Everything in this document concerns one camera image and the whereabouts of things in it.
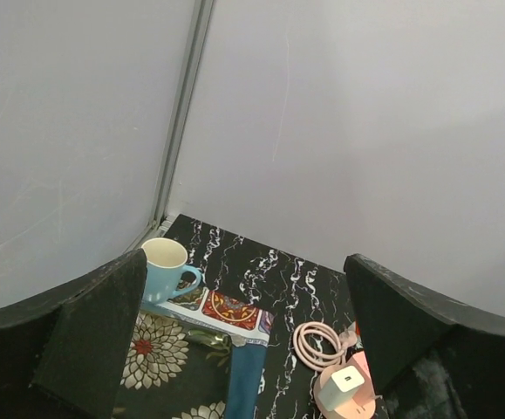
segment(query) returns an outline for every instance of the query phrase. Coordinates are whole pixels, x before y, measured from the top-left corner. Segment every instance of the mug rim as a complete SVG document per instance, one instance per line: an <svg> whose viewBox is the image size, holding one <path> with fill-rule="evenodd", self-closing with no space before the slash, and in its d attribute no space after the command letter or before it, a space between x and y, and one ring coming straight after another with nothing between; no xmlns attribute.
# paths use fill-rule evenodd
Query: mug rim
<svg viewBox="0 0 505 419"><path fill-rule="evenodd" d="M144 251L144 253L146 252L146 250L144 249L144 246L150 242L172 242L172 243L175 243L177 246L179 246L180 248L182 248L182 250L184 251L184 262L182 262L181 264L179 265L176 265L176 266L161 266L160 264L154 264L153 262L151 262L149 260L149 258L147 257L146 255L146 259L147 259L147 262L157 268L161 268L161 269L177 269L177 268L180 268L181 266L184 266L186 264L186 262L188 261L188 251L186 250L186 248L180 244L179 242L177 242L176 240L173 240L172 238L168 238L168 237L154 237L154 238L150 238L148 240L146 240L144 243L141 244L141 249Z"/></svg>

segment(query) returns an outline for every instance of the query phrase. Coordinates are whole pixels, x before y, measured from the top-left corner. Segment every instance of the marble surface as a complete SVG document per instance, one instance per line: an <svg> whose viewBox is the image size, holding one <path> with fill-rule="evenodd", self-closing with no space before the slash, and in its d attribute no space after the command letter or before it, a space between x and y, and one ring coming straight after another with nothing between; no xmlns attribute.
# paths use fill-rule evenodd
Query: marble surface
<svg viewBox="0 0 505 419"><path fill-rule="evenodd" d="M338 332L354 321L344 273L183 215L165 237L187 248L188 263L202 269L209 288L275 314L256 418L322 417L312 396L317 373L295 356L291 337L305 321ZM386 418L377 402L374 417Z"/></svg>

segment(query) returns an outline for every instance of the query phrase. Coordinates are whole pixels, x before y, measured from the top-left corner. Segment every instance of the metal strip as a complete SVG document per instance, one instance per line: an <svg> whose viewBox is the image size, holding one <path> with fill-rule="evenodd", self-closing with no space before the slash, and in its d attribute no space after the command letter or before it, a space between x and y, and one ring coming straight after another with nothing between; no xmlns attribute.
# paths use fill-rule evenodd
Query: metal strip
<svg viewBox="0 0 505 419"><path fill-rule="evenodd" d="M155 192L156 207L152 214L152 222L160 223L166 216L168 196L174 177L176 160L181 149L184 124L190 108L190 100L194 83L200 65L206 34L208 32L209 18L214 7L215 0L196 0L196 7L192 18L192 30L188 36L187 54L179 79L179 88L173 107L173 116L168 129L168 140L163 152L161 170L157 190Z"/></svg>

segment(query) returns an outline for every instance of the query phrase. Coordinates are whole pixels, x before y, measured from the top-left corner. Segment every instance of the beige flower print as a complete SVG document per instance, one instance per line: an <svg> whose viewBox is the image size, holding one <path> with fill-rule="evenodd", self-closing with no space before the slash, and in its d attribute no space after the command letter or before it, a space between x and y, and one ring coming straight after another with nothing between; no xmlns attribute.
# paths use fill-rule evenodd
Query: beige flower print
<svg viewBox="0 0 505 419"><path fill-rule="evenodd" d="M190 413L183 413L181 417L173 419L222 419L225 413L225 403L211 403L209 406L200 406L198 409L190 409Z"/></svg>
<svg viewBox="0 0 505 419"><path fill-rule="evenodd" d="M150 388L174 378L186 364L188 342L184 337L175 320L139 313L120 384Z"/></svg>

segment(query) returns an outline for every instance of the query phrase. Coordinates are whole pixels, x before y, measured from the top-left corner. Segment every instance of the blue fabric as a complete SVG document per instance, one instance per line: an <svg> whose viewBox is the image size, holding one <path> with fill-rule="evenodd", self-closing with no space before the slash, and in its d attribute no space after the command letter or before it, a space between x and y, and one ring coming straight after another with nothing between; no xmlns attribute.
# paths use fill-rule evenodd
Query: blue fabric
<svg viewBox="0 0 505 419"><path fill-rule="evenodd" d="M267 347L251 343L243 347L233 347L225 419L254 418L254 407L267 352Z"/></svg>

